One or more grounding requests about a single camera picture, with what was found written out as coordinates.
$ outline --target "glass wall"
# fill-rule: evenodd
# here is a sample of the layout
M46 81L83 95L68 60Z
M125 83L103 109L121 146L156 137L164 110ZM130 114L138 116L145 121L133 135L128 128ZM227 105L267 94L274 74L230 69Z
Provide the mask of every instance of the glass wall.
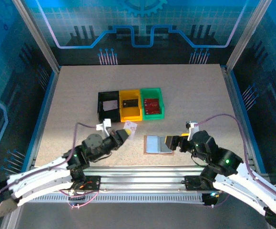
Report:
M21 170L51 73L12 1L0 0L0 175Z
M234 68L264 167L276 182L276 0Z
M258 0L25 0L60 65L226 64Z

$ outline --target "white card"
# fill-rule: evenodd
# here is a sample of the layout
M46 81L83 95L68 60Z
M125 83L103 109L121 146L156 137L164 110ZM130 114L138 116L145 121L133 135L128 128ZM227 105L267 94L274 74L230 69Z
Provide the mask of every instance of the white card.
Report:
M133 140L133 136L134 136L134 133L136 132L137 125L138 125L137 123L133 123L131 121L125 122L123 129L128 129L131 131L131 134L128 137L129 140Z
M118 109L118 101L117 100L110 100L110 101L104 101L103 102L103 110L104 111L110 111Z

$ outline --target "white bracket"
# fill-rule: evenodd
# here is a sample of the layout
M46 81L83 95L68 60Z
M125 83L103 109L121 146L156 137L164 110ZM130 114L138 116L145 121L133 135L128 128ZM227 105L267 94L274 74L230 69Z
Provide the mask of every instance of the white bracket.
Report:
M104 119L103 123L102 124L97 124L96 125L96 130L102 130L105 137L108 137L109 136L109 133L107 131L107 128L111 127L111 119Z
M188 141L190 141L193 135L199 131L199 126L195 126L197 122L190 121L189 124L190 124L190 127L189 127L189 137L187 139Z

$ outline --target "speckled work surface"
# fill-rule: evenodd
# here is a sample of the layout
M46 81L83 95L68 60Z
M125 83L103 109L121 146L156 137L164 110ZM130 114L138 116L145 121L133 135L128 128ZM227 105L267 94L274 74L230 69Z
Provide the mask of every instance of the speckled work surface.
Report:
M137 122L133 141L126 141L113 155L97 166L180 166L193 165L190 155L143 154L144 135L179 135L185 122L202 121L218 113L234 115L221 68L207 65L115 65L63 66L56 85L35 166L42 166L67 152L72 146L76 122L96 125L98 92L160 87L165 119ZM113 124L114 129L124 123ZM243 146L236 122L219 117L202 125L216 143L243 157ZM77 144L95 129L80 127Z

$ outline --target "cable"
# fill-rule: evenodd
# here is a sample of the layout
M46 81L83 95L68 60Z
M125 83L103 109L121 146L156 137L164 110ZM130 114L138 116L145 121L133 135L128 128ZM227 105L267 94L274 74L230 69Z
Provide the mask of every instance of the cable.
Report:
M93 201L99 194L99 191L95 194L94 197L92 197L90 200L88 200L86 203L84 204L81 204L81 205L77 205L77 206L72 206L69 202L68 202L68 205L71 206L72 208L81 208L81 207L84 207L86 206L87 204L89 204L91 201Z
M231 118L233 118L236 122L237 122L237 125L238 125L238 128L239 128L239 132L241 134L241 137L242 137L242 140L243 140L243 145L244 145L244 155L245 155L245 163L246 163L246 167L247 167L247 170L248 170L248 173L249 175L255 180L256 183L258 183L260 186L262 186L263 188L265 188L267 191L271 192L273 195L276 195L276 191L274 191L271 187L267 186L266 184L264 184L262 181L260 181L252 172L250 166L249 166L249 161L248 161L248 152L247 152L247 146L245 144L246 142L246 137L244 135L244 131L243 131L243 127L242 125L240 124L239 120L237 118L235 118L234 116L230 115L230 114L217 114L217 115L214 115L212 117L209 117L205 120L203 120L202 122L199 122L196 124L196 126L199 126L201 124L204 124L206 123L207 121L213 119L213 118L216 118L216 117L219 117L219 116L229 116Z
M83 124L83 123L76 123L76 124L75 124L74 134L73 134L72 149L71 149L71 152L70 152L69 156L67 157L67 159L66 159L65 161L63 161L63 162L61 162L61 163L59 163L59 164L57 164L57 165L54 165L54 166L52 166L52 167L49 166L49 167L47 167L47 168L42 168L42 169L40 169L40 170L31 172L31 173L29 173L29 174L27 174L27 175L25 175L25 176L23 176L23 177L21 177L21 178L19 178L19 179L16 179L14 182L11 182L10 184L8 184L8 185L6 185L5 187L3 187L2 189L0 189L0 194L1 194L1 192L3 192L4 190L6 190L6 189L12 187L13 185L18 184L19 182L21 182L22 180L24 180L24 179L26 179L26 178L28 178L28 177L31 177L31 176L33 176L33 175L35 175L35 174L38 174L38 173L41 173L41 172L44 172L44 171L47 171L47 170L51 170L51 169L53 169L53 168L56 168L56 167L58 167L58 166L61 166L61 165L65 164L65 163L67 163L67 162L71 159L71 157L73 156L73 153L74 153L74 148L75 148L76 134L77 134L77 127L78 127L78 125L82 125L82 126L87 127L87 128L95 128L94 126L85 125L85 124Z
M84 193L84 194L77 194L77 195L75 195L75 196L71 196L71 195L69 195L68 193L65 193L65 192L62 191L62 190L59 190L59 192L62 193L62 194L64 194L65 196L68 196L68 197L71 197L71 198L76 198L76 197L83 197L83 196L86 196L86 195L88 195L88 194L90 194L90 193L92 193L92 192L94 192L94 191L86 192L86 193Z
M202 166L202 165L198 164L197 162L195 162L194 159L193 159L193 154L191 154L191 159L192 159L192 161L193 161L197 166L199 166L199 167L201 167L201 168L205 168L205 167L206 167L206 166Z
M95 160L95 161L93 161L93 162L98 162L98 161L100 161L100 160L103 160L103 159L109 158L111 155L112 155L112 152L110 152L110 154L109 154L108 156L101 157L101 158L99 158L99 159L97 159L97 160Z
M221 205L223 205L230 197L230 194L228 194L228 196L222 201L220 202L219 204L215 204L214 206L209 206L210 208L216 208L216 207L219 207Z

